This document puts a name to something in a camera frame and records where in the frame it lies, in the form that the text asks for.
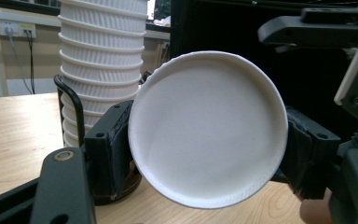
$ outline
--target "electrical outlet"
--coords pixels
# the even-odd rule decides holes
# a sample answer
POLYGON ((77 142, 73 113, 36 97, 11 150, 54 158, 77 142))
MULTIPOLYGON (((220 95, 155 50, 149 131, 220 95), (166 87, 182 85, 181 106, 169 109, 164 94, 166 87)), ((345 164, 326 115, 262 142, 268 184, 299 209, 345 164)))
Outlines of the electrical outlet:
POLYGON ((163 49, 167 49, 169 46, 170 46, 170 41, 164 41, 164 42, 162 43, 162 48, 163 48, 163 49))
POLYGON ((4 21, 0 20, 0 35, 7 35, 7 31, 11 32, 12 36, 27 37, 25 32, 32 34, 32 38, 36 38, 35 25, 31 23, 18 21, 4 21))

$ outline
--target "stack of white bowls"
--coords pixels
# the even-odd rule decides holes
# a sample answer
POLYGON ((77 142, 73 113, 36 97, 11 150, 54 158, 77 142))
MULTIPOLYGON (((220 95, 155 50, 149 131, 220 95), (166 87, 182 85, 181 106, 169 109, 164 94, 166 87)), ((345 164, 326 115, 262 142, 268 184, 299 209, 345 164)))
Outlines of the stack of white bowls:
MULTIPOLYGON (((147 0, 61 0, 58 18, 63 82, 82 102, 87 132, 139 90, 147 0)), ((65 146, 80 147, 74 105, 66 94, 60 100, 65 146)))

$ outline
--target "black cable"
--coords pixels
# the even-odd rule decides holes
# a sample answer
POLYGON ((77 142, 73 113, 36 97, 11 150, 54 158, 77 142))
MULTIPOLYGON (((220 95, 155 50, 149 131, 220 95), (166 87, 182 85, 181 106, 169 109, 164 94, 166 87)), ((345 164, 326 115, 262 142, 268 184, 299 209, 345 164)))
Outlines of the black cable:
POLYGON ((165 56, 166 56, 165 62, 170 60, 170 54, 171 54, 171 45, 168 45, 167 52, 165 52, 165 56))
POLYGON ((35 94, 34 91, 34 52, 33 52, 33 39, 32 39, 32 31, 30 30, 24 30, 25 34, 27 35, 28 45, 30 47, 31 51, 31 89, 33 94, 35 94))
POLYGON ((169 50, 170 50, 170 44, 165 45, 165 51, 164 54, 162 55, 162 61, 164 63, 166 63, 170 59, 169 50))
POLYGON ((24 86, 27 89, 27 91, 32 94, 30 88, 27 85, 27 82, 25 81, 25 75, 24 75, 24 70, 22 68, 22 63, 20 61, 19 54, 17 53, 16 46, 14 45, 13 31, 11 29, 6 28, 5 32, 6 32, 7 36, 8 36, 8 39, 10 40, 10 45, 13 48, 14 56, 16 57, 17 64, 20 67, 20 75, 21 75, 21 78, 22 78, 22 82, 24 83, 24 86))

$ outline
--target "white plate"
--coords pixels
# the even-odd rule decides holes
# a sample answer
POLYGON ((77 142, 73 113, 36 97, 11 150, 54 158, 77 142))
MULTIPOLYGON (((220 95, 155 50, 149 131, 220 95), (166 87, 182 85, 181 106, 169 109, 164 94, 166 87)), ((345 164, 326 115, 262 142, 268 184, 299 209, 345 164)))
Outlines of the white plate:
POLYGON ((221 208, 256 192, 278 169, 287 139, 282 98, 242 57, 182 55, 157 69, 135 97, 132 156, 162 195, 195 208, 221 208))

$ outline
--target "white plastic part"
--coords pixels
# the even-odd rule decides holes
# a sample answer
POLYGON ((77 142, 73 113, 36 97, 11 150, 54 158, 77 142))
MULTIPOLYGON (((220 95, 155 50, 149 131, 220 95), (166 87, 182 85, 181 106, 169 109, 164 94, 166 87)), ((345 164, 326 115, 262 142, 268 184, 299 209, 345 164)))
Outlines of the white plastic part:
POLYGON ((350 89, 351 84, 357 75, 357 72, 358 72, 358 50, 356 50, 356 53, 353 56, 353 59, 347 70, 347 73, 345 74, 345 77, 342 79, 342 82, 339 85, 336 96, 334 97, 334 102, 336 102, 337 105, 342 105, 342 100, 347 95, 347 92, 350 89))

